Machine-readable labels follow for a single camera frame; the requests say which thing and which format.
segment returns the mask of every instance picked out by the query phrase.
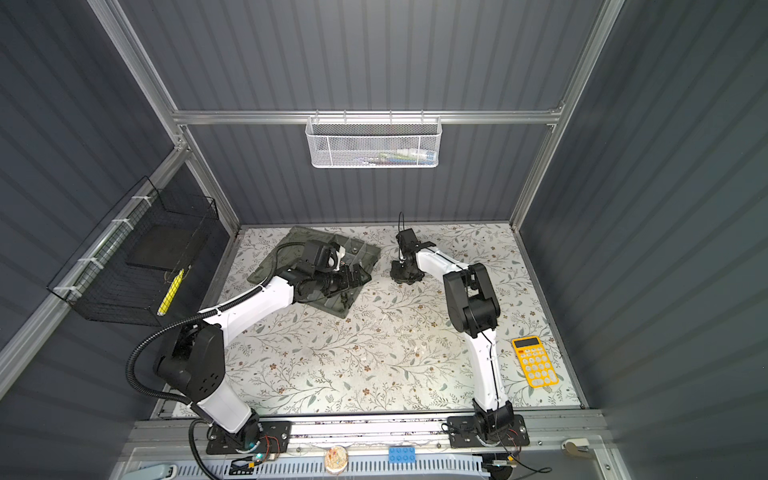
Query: metal bar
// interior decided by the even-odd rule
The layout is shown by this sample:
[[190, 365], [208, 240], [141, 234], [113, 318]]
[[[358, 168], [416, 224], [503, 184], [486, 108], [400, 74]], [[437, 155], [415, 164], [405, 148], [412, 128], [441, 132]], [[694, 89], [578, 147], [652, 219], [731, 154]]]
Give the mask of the metal bar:
[[[287, 455], [322, 455], [329, 445], [344, 445], [352, 455], [386, 453], [390, 445], [415, 446], [417, 452], [450, 452], [449, 436], [441, 424], [454, 412], [399, 413], [381, 412], [363, 415], [315, 415], [270, 418], [293, 422]], [[600, 410], [549, 410], [525, 412], [531, 437], [526, 450], [560, 450], [566, 439], [587, 438], [595, 449], [615, 447]], [[136, 449], [167, 452], [174, 446], [187, 446], [189, 419], [136, 422], [125, 444], [121, 459], [131, 457]], [[452, 450], [462, 453], [501, 452], [501, 447]]]
[[568, 356], [568, 351], [565, 349], [565, 344], [563, 344], [563, 338], [560, 336], [558, 324], [554, 321], [552, 310], [549, 308], [549, 303], [547, 303], [547, 297], [544, 295], [544, 290], [541, 289], [541, 283], [538, 281], [536, 270], [534, 270], [533, 263], [531, 263], [531, 258], [528, 256], [528, 251], [525, 249], [525, 244], [523, 243], [523, 239], [520, 236], [520, 232], [515, 230], [512, 232], [512, 234], [515, 236], [515, 242], [518, 245], [521, 257], [523, 257], [523, 263], [525, 264], [525, 269], [528, 271], [528, 276], [531, 277], [533, 290], [538, 296], [538, 301], [541, 304], [541, 308], [544, 310], [544, 315], [547, 317], [547, 320], [549, 320], [549, 328], [552, 330], [552, 336], [554, 337], [555, 342], [558, 344], [560, 354], [563, 356], [563, 364], [565, 365], [565, 369], [568, 371], [568, 376], [571, 377], [571, 383], [574, 386], [574, 390], [578, 396], [579, 402], [581, 402], [584, 407], [589, 407], [587, 398], [584, 396], [584, 390], [581, 389], [581, 384], [579, 383], [576, 372], [574, 371], [574, 366], [571, 364], [571, 358]]
[[[175, 147], [160, 166], [149, 177], [149, 181], [139, 188], [137, 193], [118, 212], [115, 218], [125, 218], [140, 202], [141, 196], [148, 195], [154, 184], [157, 188], [164, 187], [184, 164], [189, 151], [186, 146]], [[104, 246], [118, 228], [119, 222], [110, 222], [104, 232], [86, 250], [84, 257], [92, 257], [94, 253]], [[87, 262], [77, 262], [58, 286], [70, 286], [80, 276]], [[11, 388], [13, 382], [22, 374], [24, 369], [32, 361], [35, 354], [42, 348], [48, 337], [56, 330], [56, 327], [69, 313], [69, 305], [59, 299], [53, 293], [49, 294], [40, 306], [27, 319], [0, 352], [0, 399]]]
[[541, 185], [541, 180], [544, 178], [544, 174], [547, 172], [547, 168], [549, 167], [550, 162], [552, 162], [554, 154], [558, 150], [565, 129], [568, 128], [568, 124], [573, 118], [576, 106], [578, 105], [579, 100], [581, 100], [581, 95], [587, 87], [587, 82], [594, 70], [594, 66], [598, 62], [600, 53], [603, 51], [608, 35], [614, 27], [616, 18], [623, 5], [624, 0], [603, 1], [598, 19], [594, 23], [592, 32], [581, 53], [576, 70], [574, 71], [574, 75], [571, 77], [571, 82], [568, 85], [568, 89], [565, 91], [560, 121], [552, 128], [551, 133], [546, 137], [538, 156], [534, 160], [528, 178], [525, 180], [523, 190], [520, 193], [520, 199], [515, 205], [515, 209], [509, 219], [509, 223], [515, 231], [520, 229], [520, 226], [525, 219], [525, 215], [528, 214], [528, 209], [531, 208], [536, 191], [538, 190], [539, 185]]
[[160, 74], [157, 73], [149, 54], [144, 49], [136, 31], [131, 26], [131, 22], [120, 6], [119, 0], [88, 0], [88, 4], [139, 84], [141, 91], [144, 92], [144, 96], [152, 106], [157, 118], [160, 119], [168, 136], [174, 143], [189, 144], [195, 153], [187, 162], [187, 166], [197, 180], [197, 184], [200, 185], [203, 194], [215, 199], [221, 223], [230, 235], [234, 235], [240, 229], [240, 220], [214, 177], [213, 171], [205, 161], [205, 157], [200, 152], [192, 134], [181, 128], [174, 120], [172, 112], [177, 110], [176, 103], [165, 87]]
[[175, 111], [182, 125], [326, 123], [557, 124], [559, 111]]
[[88, 4], [144, 92], [166, 133], [176, 143], [181, 139], [181, 130], [171, 116], [171, 112], [177, 110], [176, 104], [160, 80], [160, 75], [149, 60], [149, 55], [120, 3], [118, 0], [88, 0]]

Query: gray corrugated wall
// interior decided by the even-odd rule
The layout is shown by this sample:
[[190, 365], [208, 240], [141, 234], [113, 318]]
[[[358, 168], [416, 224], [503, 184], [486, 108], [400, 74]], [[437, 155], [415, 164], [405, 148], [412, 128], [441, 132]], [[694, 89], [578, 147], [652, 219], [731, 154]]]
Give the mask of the gray corrugated wall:
[[173, 146], [85, 2], [0, 3], [0, 345]]
[[[4, 346], [172, 144], [86, 2], [0, 2], [0, 104]], [[122, 374], [146, 334], [67, 316], [0, 401], [0, 476], [106, 478], [153, 405]]]
[[[187, 168], [167, 189], [200, 195]], [[171, 319], [200, 309], [228, 240], [218, 223], [170, 307]], [[146, 419], [154, 405], [127, 384], [124, 374], [133, 348], [153, 331], [70, 313], [0, 401], [0, 476], [107, 478], [134, 422]], [[163, 386], [151, 372], [158, 346], [147, 348], [137, 367], [141, 381], [154, 388]]]
[[[600, 0], [123, 2], [182, 110], [556, 108]], [[433, 169], [318, 170], [302, 127], [191, 128], [242, 223], [507, 220], [545, 127], [446, 126]]]
[[599, 6], [123, 2], [183, 110], [554, 108]]
[[507, 220], [544, 125], [446, 125], [440, 165], [319, 169], [304, 127], [191, 127], [243, 223]]
[[523, 223], [638, 479], [765, 476], [766, 18], [629, 2]]

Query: blue lego brick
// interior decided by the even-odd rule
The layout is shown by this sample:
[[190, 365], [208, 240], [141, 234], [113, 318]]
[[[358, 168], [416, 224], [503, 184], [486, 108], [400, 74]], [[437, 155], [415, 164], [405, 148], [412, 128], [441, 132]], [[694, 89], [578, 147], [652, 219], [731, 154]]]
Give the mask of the blue lego brick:
[[389, 463], [416, 463], [414, 447], [389, 447]]

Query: calculator keypad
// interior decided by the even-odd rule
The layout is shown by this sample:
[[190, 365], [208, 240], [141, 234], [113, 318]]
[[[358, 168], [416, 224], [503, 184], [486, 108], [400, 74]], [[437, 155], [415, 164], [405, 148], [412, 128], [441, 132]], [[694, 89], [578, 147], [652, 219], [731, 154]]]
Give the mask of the calculator keypad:
[[559, 382], [549, 356], [542, 346], [529, 346], [516, 351], [530, 386], [554, 385]]

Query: black mounting plate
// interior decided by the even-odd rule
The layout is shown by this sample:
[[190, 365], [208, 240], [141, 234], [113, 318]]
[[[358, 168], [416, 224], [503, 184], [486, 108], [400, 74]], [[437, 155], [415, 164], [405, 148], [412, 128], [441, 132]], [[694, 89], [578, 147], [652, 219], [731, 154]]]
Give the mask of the black mounting plate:
[[[261, 422], [264, 435], [268, 435], [277, 439], [277, 445], [275, 445], [275, 441], [273, 439], [270, 439], [270, 453], [284, 453], [288, 450], [290, 426], [290, 422]], [[209, 440], [208, 446], [205, 448], [205, 452], [208, 455], [229, 455], [230, 453], [240, 455], [226, 444], [223, 437], [217, 437], [213, 440]], [[263, 437], [259, 446], [256, 447], [256, 450], [248, 455], [255, 455], [257, 453], [266, 454], [266, 442], [263, 440]]]
[[[455, 434], [449, 435], [452, 449], [487, 447], [493, 446], [493, 443], [495, 443], [486, 445], [480, 441], [474, 431], [475, 417], [472, 415], [448, 417], [445, 422], [453, 427], [451, 430], [455, 429]], [[528, 429], [525, 428], [525, 420], [523, 420], [522, 415], [515, 415], [511, 429], [514, 431], [507, 431], [507, 435], [499, 434], [502, 445], [514, 448], [515, 446], [525, 447], [531, 444], [531, 439], [528, 437]]]

